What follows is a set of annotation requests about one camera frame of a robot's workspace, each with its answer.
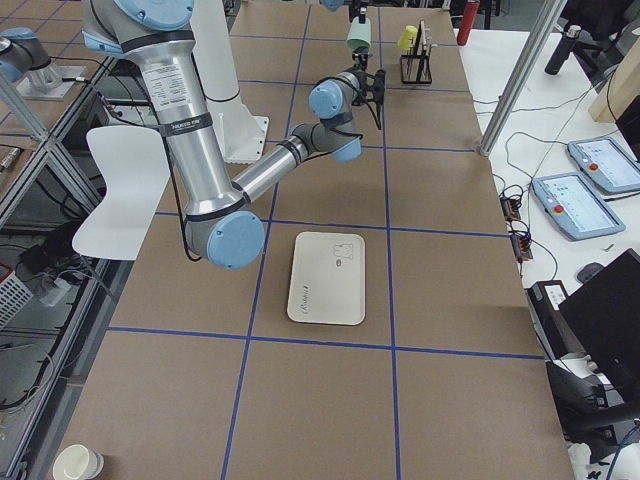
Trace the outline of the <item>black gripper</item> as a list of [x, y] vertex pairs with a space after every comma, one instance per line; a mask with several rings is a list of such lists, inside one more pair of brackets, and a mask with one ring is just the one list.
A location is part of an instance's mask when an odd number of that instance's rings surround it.
[[386, 87], [386, 71], [378, 69], [374, 74], [367, 72], [368, 60], [371, 54], [368, 51], [355, 51], [352, 53], [354, 65], [349, 69], [357, 81], [357, 93], [352, 102], [353, 106], [361, 106], [373, 102], [377, 107], [384, 104]]
[[365, 22], [367, 19], [368, 0], [349, 0], [349, 21]]

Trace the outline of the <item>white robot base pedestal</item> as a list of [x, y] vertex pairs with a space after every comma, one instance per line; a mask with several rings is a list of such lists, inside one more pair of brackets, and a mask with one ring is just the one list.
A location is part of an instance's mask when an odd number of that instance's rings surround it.
[[223, 2], [196, 0], [190, 25], [194, 61], [223, 158], [254, 163], [263, 154], [269, 119], [253, 115], [242, 100]]

